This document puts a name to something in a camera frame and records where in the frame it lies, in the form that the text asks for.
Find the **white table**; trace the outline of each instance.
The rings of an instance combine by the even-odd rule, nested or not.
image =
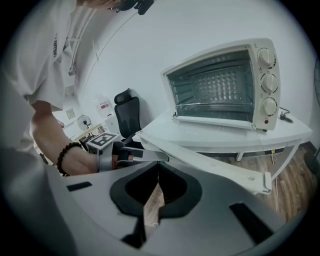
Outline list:
[[[278,119],[275,129],[265,132],[177,121],[172,119],[172,113],[168,109],[147,125],[143,132],[195,152],[238,153],[237,161],[240,161],[246,152],[284,148],[272,169],[268,169],[271,180],[274,180],[294,156],[298,146],[312,134],[312,130],[300,120],[292,115],[287,117],[292,119],[293,123]],[[141,142],[147,150],[157,150],[137,135],[133,140]]]

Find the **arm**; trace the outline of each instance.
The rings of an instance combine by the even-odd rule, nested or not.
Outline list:
[[[44,153],[54,164],[57,164],[60,152],[72,142],[51,112],[51,105],[45,101],[32,104],[35,114],[31,122],[33,138]],[[89,154],[79,147],[71,148],[63,157],[62,169],[69,175],[96,173],[97,156]]]

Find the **electric fan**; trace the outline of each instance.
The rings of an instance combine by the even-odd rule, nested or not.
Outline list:
[[[78,126],[82,130],[89,129],[89,126],[91,125],[91,120],[86,115],[80,115],[78,118]]]

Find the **oven window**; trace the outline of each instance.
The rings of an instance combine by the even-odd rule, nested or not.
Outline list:
[[[178,116],[253,121],[254,80],[248,50],[198,61],[168,79]]]

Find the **black office chair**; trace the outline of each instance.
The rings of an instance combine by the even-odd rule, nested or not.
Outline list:
[[[141,131],[140,127],[140,101],[138,97],[131,97],[130,88],[114,97],[114,111],[118,119],[120,133],[125,137],[123,141],[127,147],[144,149],[139,142],[133,141],[136,132]]]

